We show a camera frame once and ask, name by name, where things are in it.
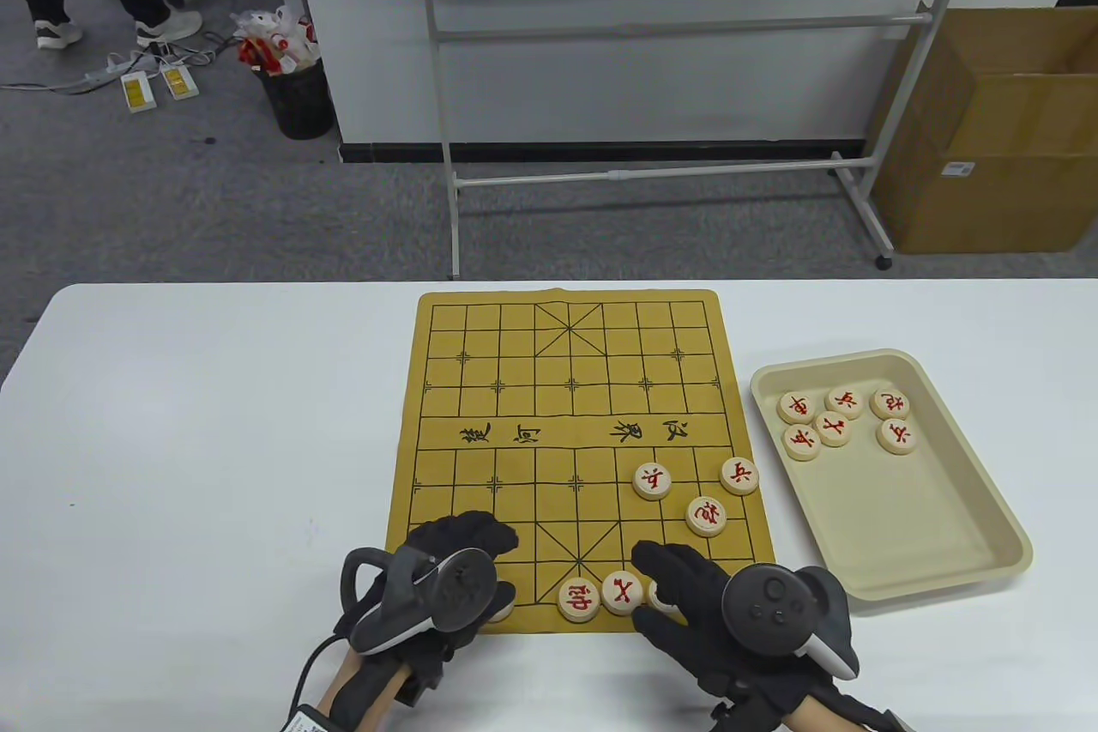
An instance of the black glove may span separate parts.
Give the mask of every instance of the black glove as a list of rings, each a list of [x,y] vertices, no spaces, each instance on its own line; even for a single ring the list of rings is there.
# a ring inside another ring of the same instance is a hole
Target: black glove
[[[893,717],[840,694],[815,661],[764,657],[737,643],[720,609],[728,574],[694,549],[640,541],[632,549],[632,563],[656,581],[660,600],[676,606],[687,622],[684,627],[640,607],[632,613],[634,627],[697,678],[705,691],[732,701],[731,708],[720,705],[714,710],[715,730],[771,732],[808,696],[853,723],[877,732],[900,730]]]
[[[424,523],[408,534],[405,544],[438,559],[445,559],[461,549],[480,549],[495,560],[518,545],[518,536],[506,523],[497,521],[490,513],[468,511],[456,517],[441,518]],[[347,638],[358,620],[381,603],[385,574],[381,573],[366,595],[352,609],[345,611],[333,630],[339,638]],[[442,664],[448,663],[456,650],[468,646],[488,619],[515,599],[515,587],[501,581],[495,595],[480,618],[457,632],[437,630],[421,632],[399,646],[362,658],[362,666],[339,690],[332,705],[330,720],[340,729],[354,730],[367,709],[377,700],[385,685],[401,666],[407,666],[412,676],[396,694],[396,700],[414,706],[424,689],[434,689],[442,678]]]

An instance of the cardboard box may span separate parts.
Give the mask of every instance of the cardboard box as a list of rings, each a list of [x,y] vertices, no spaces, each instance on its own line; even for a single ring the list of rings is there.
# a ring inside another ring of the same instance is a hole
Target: cardboard box
[[[904,254],[1075,246],[1098,215],[1098,8],[950,11],[873,198]]]

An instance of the yellow power strip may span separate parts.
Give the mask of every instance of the yellow power strip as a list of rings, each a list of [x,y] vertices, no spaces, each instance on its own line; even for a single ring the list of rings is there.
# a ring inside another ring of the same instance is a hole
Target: yellow power strip
[[[189,97],[197,97],[199,93],[194,78],[184,65],[161,66],[160,77],[164,77],[165,85],[176,100],[188,100]]]
[[[148,77],[143,70],[135,70],[133,74],[123,74],[122,90],[126,95],[126,105],[130,113],[147,112],[148,109],[156,109],[156,97],[153,97],[153,88],[148,85]]]

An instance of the whiteboard stand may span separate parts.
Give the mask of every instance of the whiteboard stand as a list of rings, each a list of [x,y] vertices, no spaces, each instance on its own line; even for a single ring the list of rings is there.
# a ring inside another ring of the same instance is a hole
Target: whiteboard stand
[[[442,143],[442,164],[446,172],[446,194],[450,210],[450,280],[461,278],[461,243],[460,243],[460,200],[459,195],[467,188],[482,187],[518,187],[533,183],[580,183],[608,182],[618,183],[629,179],[663,179],[663,178],[699,178],[714,174],[754,174],[759,171],[833,171],[840,187],[845,191],[854,211],[861,218],[871,239],[877,248],[876,266],[879,270],[892,269],[895,246],[887,230],[877,217],[870,194],[881,172],[882,164],[898,131],[900,120],[908,101],[919,80],[922,66],[938,31],[945,18],[950,0],[934,0],[929,10],[914,14],[862,14],[851,18],[792,18],[769,19],[769,21],[726,21],[726,22],[691,22],[691,23],[657,23],[656,25],[639,25],[628,23],[619,26],[571,26],[571,29],[553,30],[512,30],[486,31],[462,30],[447,31],[438,29],[435,14],[435,0],[424,0],[427,11],[427,34],[430,38],[432,70],[435,80],[435,108],[438,111],[438,132]],[[666,37],[666,35],[685,34],[718,34],[749,33],[749,31],[796,31],[796,30],[839,30],[839,29],[893,29],[893,26],[920,26],[918,41],[911,53],[910,60],[901,78],[899,88],[893,100],[888,115],[882,124],[881,133],[870,156],[865,158],[843,158],[838,151],[831,159],[804,159],[792,162],[763,164],[722,164],[722,166],[691,166],[666,168],[642,168],[641,170],[580,171],[573,174],[533,174],[513,176],[513,178],[459,178],[453,168],[453,156],[450,150],[450,127],[447,115],[446,72],[441,58],[441,46],[448,42],[506,42],[525,41],[537,37],[569,38],[580,37],[616,38],[616,37]]]

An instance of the cable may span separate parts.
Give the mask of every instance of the cable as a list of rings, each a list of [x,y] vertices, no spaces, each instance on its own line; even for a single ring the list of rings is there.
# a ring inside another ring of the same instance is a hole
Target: cable
[[[293,690],[293,700],[290,701],[290,713],[287,716],[287,720],[293,718],[294,711],[298,709],[298,703],[301,701],[301,694],[305,689],[305,680],[309,679],[309,671],[313,668],[313,664],[316,663],[316,658],[321,656],[328,646],[333,645],[334,642],[340,641],[341,638],[337,634],[332,635],[321,643],[320,646],[313,650],[313,654],[309,656],[305,661],[305,666],[301,671],[301,677],[298,678],[298,688]]]
[[[111,74],[111,76],[105,77],[101,83],[97,83],[97,81],[82,77],[77,81],[72,81],[72,83],[64,85],[4,83],[0,85],[0,90],[3,92],[52,92],[60,93],[63,97],[79,97],[82,95],[82,93],[98,92],[99,89],[104,89],[105,86],[112,85],[117,77],[122,77],[123,74],[130,72],[130,69],[133,69],[134,66],[137,65],[137,60],[141,60],[142,57],[145,57],[145,54],[149,53],[149,48],[152,48],[152,46],[153,43],[149,43],[149,45],[146,45],[144,49],[137,50],[137,53],[133,54],[133,60],[130,60],[130,65],[127,65],[125,69]]]
[[[202,68],[205,65],[213,65],[216,58],[222,56],[225,50],[233,48],[233,46],[238,45],[240,42],[239,37],[233,37],[233,35],[226,36],[216,33],[216,31],[205,31],[202,36],[205,41],[211,42],[212,46],[203,49],[192,49],[190,46],[180,45],[179,43],[153,42],[146,45],[144,49],[133,49],[130,53],[130,63],[126,65],[126,68],[112,70],[109,76],[102,77],[101,81],[89,77],[80,77],[79,80],[71,81],[71,83],[59,85],[3,83],[0,85],[0,90],[3,90],[3,92],[52,92],[60,93],[63,97],[79,97],[82,93],[98,92],[99,89],[113,83],[123,74],[130,74],[130,70],[137,65],[137,61],[142,57],[145,57],[145,54],[152,54],[158,65],[188,65],[191,68]],[[122,54],[112,50],[112,53],[108,54],[110,65],[117,65],[117,63],[110,61],[113,57],[117,57],[119,63],[124,60]]]

